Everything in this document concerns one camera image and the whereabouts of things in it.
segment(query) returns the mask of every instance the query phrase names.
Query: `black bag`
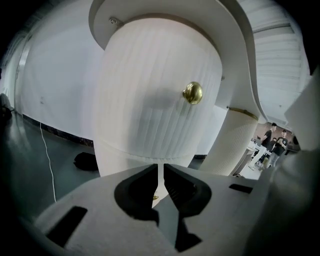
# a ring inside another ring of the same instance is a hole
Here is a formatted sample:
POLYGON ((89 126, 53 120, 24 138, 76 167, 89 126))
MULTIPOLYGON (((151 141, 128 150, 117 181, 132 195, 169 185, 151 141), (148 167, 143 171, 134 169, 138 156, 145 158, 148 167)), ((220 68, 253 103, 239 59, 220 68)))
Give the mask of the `black bag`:
POLYGON ((94 154, 82 152, 74 159, 74 165, 84 171, 98 171, 98 164, 94 154))

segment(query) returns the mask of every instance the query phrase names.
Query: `white plastic surface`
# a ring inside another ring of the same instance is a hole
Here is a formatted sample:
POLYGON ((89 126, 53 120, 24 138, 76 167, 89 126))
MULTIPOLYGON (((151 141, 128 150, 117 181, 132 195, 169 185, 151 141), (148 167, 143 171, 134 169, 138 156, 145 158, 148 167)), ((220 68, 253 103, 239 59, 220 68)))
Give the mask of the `white plastic surface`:
POLYGON ((148 163, 188 166, 213 108, 222 76, 220 57, 196 30, 173 20, 130 22, 110 39, 94 100, 94 148, 102 176, 120 172, 107 162, 115 149, 148 163), (187 84, 203 88, 199 104, 183 97, 187 84))

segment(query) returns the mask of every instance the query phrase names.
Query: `black slot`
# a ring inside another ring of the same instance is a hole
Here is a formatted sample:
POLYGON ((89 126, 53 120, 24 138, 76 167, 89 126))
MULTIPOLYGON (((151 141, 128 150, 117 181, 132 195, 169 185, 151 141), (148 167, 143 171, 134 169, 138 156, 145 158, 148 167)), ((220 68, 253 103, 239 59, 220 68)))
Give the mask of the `black slot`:
POLYGON ((238 185, 238 184, 232 184, 232 185, 229 186, 229 188, 233 189, 233 190, 241 191, 241 192, 244 192, 244 193, 248 193, 248 194, 250 194, 251 191, 253 190, 252 187, 242 186, 242 185, 238 185))
POLYGON ((58 246, 64 247, 87 211, 85 208, 74 206, 60 219, 46 237, 58 246))
POLYGON ((152 209, 157 187, 158 165, 153 164, 121 181, 114 190, 114 199, 130 217, 142 221, 155 221, 159 225, 159 214, 152 209))

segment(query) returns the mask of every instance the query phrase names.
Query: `white louvered panel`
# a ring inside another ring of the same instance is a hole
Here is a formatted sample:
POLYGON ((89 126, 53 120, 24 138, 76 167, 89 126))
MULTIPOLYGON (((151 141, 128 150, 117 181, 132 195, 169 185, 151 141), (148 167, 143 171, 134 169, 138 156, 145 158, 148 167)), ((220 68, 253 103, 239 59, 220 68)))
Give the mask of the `white louvered panel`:
POLYGON ((136 20, 112 36, 101 67, 96 151, 107 145, 149 163, 195 153, 222 76, 220 57, 205 37, 172 20, 136 20), (192 81, 203 88, 197 105, 182 97, 192 81))
POLYGON ((283 9, 273 0, 238 0, 253 32, 267 27, 289 24, 283 9))

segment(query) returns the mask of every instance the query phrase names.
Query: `brass knob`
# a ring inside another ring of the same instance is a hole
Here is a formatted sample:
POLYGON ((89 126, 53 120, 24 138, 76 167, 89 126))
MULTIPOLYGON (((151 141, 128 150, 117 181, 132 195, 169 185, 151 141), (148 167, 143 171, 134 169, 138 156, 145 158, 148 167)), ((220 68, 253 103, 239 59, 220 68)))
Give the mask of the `brass knob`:
POLYGON ((190 104, 198 104, 202 99, 202 87, 198 82, 191 82, 182 91, 182 95, 190 104))

